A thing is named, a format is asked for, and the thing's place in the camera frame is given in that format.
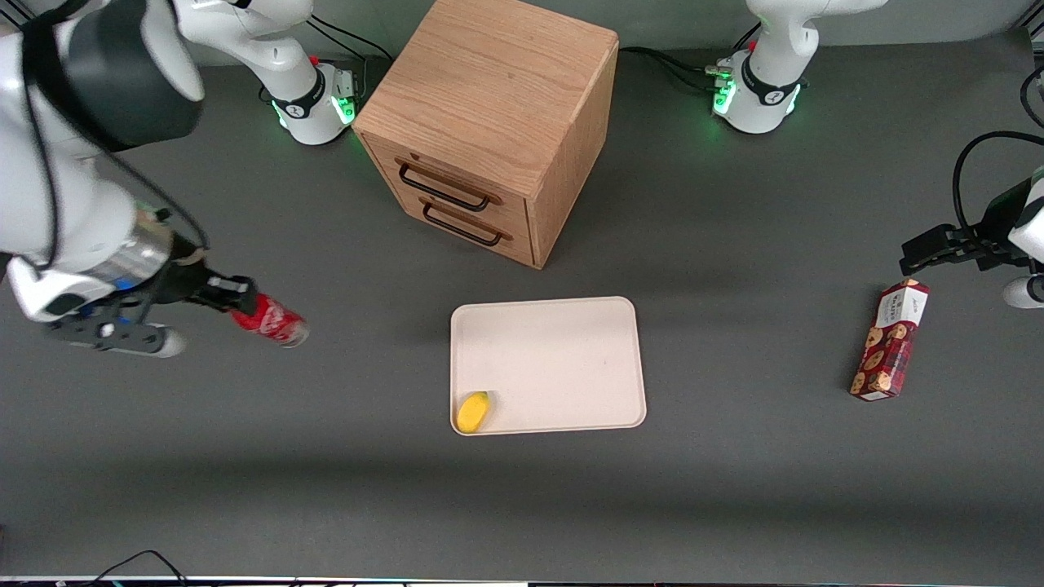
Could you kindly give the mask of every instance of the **wooden cabinet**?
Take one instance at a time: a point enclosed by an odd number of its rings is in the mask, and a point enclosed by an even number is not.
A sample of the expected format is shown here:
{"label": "wooden cabinet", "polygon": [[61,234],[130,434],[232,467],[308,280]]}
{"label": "wooden cabinet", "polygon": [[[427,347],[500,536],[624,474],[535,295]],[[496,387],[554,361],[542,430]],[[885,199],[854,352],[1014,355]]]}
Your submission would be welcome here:
{"label": "wooden cabinet", "polygon": [[403,210],[541,268],[606,142],[617,34],[437,0],[354,128]]}

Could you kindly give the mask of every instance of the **red cookie box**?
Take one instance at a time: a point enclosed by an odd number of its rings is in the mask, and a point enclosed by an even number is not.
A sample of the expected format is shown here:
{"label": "red cookie box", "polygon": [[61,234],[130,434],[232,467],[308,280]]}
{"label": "red cookie box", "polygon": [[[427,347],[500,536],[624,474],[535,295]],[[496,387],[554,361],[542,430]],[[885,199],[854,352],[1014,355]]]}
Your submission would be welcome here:
{"label": "red cookie box", "polygon": [[881,294],[859,371],[852,381],[853,396],[878,401],[902,392],[914,335],[921,325],[928,291],[928,286],[907,279]]}

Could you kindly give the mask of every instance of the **metal cylinder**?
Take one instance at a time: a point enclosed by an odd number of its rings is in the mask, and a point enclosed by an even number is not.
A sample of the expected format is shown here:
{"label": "metal cylinder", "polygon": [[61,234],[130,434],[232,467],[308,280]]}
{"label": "metal cylinder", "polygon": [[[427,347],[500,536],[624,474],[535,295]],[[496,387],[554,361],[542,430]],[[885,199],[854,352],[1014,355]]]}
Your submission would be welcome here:
{"label": "metal cylinder", "polygon": [[170,258],[173,232],[148,212],[138,211],[138,220],[116,253],[84,272],[85,275],[112,283],[117,289],[129,289],[156,275]]}

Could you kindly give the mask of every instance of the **cabinet top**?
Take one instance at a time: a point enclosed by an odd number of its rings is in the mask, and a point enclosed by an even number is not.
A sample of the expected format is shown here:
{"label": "cabinet top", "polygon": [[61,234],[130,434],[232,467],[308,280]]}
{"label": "cabinet top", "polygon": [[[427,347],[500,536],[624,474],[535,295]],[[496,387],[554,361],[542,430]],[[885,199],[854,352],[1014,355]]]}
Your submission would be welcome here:
{"label": "cabinet top", "polygon": [[616,32],[518,0],[438,0],[355,128],[528,195]]}

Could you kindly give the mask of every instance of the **red can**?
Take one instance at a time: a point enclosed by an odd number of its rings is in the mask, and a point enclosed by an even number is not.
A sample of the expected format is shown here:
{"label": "red can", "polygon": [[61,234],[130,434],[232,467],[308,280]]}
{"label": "red can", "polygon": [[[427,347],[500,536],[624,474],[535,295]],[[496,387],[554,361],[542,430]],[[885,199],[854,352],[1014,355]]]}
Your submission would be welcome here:
{"label": "red can", "polygon": [[301,345],[308,338],[308,323],[283,304],[258,294],[258,309],[254,315],[232,310],[232,320],[247,332],[271,338],[287,349]]}

